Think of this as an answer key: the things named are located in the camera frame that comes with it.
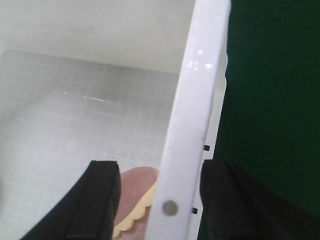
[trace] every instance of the white plastic frame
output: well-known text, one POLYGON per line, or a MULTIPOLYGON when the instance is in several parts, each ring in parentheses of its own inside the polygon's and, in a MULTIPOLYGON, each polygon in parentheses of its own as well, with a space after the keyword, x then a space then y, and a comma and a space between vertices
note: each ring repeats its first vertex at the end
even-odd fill
POLYGON ((211 116, 214 132, 209 136, 213 142, 217 137, 225 90, 230 8, 229 0, 197 0, 195 3, 146 240, 184 240, 189 232, 211 116), (177 204, 175 215, 164 213, 167 201, 177 204))

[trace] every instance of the white surface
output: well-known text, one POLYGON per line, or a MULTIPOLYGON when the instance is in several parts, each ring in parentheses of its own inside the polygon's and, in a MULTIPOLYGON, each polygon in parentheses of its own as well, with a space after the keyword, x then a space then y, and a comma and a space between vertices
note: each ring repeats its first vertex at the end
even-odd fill
POLYGON ((0 239, 16 240, 90 160, 159 167, 178 76, 7 51, 0 61, 0 239))
POLYGON ((179 73, 195 0, 1 0, 0 49, 179 73))
POLYGON ((146 240, 187 237, 215 84, 220 66, 226 64, 224 46, 229 12, 228 0, 196 1, 146 240), (176 215, 164 214, 166 201, 176 202, 176 215))

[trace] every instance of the black clamp jaw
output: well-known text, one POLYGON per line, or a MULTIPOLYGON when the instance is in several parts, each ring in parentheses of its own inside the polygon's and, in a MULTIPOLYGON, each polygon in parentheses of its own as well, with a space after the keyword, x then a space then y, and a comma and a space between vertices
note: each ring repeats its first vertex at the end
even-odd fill
POLYGON ((212 240, 320 240, 320 218, 267 189, 230 160, 206 160, 200 196, 212 240))
POLYGON ((21 240, 111 240, 120 194, 117 162, 91 161, 70 191, 21 240))

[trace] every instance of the dark green background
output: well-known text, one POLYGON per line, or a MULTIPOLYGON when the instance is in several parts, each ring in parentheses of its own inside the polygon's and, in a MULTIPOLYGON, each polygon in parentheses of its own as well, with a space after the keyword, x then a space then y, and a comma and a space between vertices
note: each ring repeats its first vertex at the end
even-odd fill
POLYGON ((227 52, 214 158, 320 217, 320 1, 232 1, 227 52))

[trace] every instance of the grid pattern surface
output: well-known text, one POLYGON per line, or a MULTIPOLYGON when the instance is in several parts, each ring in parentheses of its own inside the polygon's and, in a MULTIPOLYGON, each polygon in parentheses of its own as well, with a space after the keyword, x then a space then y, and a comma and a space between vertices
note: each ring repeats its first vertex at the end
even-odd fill
POLYGON ((158 167, 178 76, 7 51, 0 62, 0 222, 31 228, 90 160, 158 167))

